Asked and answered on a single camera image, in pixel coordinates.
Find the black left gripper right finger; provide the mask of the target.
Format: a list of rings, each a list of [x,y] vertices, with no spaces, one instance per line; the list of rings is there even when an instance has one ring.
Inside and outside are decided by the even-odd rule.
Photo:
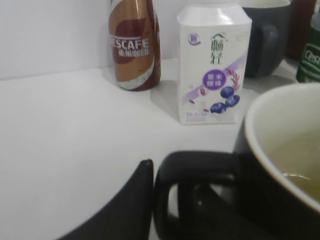
[[[198,184],[194,187],[193,198],[199,213],[208,213],[212,207],[213,190],[208,184]]]

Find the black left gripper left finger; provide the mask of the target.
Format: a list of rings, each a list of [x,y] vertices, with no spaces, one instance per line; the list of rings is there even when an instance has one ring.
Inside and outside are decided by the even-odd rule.
[[[154,193],[154,163],[139,162],[119,192],[96,214],[60,240],[147,240]]]

